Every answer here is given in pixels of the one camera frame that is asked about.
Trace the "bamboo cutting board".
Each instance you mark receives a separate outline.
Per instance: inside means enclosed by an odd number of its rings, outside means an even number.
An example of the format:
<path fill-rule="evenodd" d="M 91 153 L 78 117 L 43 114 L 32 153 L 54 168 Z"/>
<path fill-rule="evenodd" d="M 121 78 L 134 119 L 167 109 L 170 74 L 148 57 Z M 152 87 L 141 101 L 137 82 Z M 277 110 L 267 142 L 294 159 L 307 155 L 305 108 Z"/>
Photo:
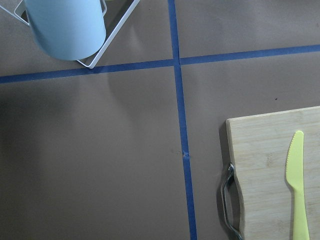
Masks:
<path fill-rule="evenodd" d="M 317 106 L 229 118 L 230 164 L 225 183 L 239 194 L 239 227 L 224 218 L 238 240 L 291 240 L 294 192 L 286 181 L 293 136 L 303 135 L 304 197 L 308 232 L 320 237 L 320 109 Z"/>

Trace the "light blue cup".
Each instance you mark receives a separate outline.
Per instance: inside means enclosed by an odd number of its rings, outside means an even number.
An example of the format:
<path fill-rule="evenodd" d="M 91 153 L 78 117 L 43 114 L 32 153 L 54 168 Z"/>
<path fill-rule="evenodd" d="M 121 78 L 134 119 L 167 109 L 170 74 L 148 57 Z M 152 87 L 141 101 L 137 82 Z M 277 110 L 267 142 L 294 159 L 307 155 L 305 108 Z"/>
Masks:
<path fill-rule="evenodd" d="M 35 42 L 53 58 L 85 59 L 105 42 L 104 0 L 26 0 L 24 5 Z"/>

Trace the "yellow plastic knife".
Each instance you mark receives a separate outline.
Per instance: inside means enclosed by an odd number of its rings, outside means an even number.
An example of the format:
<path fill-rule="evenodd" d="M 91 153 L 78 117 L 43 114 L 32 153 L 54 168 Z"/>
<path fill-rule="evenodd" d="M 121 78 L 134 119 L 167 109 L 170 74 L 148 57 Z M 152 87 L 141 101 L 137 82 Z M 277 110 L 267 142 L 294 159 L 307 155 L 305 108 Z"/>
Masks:
<path fill-rule="evenodd" d="M 305 205 L 304 191 L 304 133 L 298 130 L 294 133 L 289 145 L 285 177 L 293 190 L 293 229 L 294 240 L 310 238 Z"/>

